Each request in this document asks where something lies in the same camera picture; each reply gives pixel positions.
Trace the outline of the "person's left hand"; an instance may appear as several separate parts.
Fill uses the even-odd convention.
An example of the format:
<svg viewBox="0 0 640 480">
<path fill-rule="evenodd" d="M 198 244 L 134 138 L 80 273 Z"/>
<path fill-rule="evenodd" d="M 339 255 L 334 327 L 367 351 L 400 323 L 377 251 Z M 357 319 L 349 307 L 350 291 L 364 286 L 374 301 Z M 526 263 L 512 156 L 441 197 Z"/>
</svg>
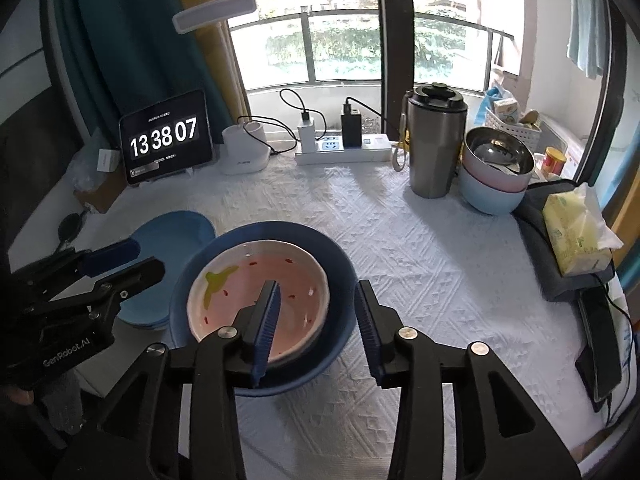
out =
<svg viewBox="0 0 640 480">
<path fill-rule="evenodd" d="M 16 387 L 6 387 L 2 394 L 17 405 L 29 406 L 34 402 L 34 393 Z"/>
</svg>

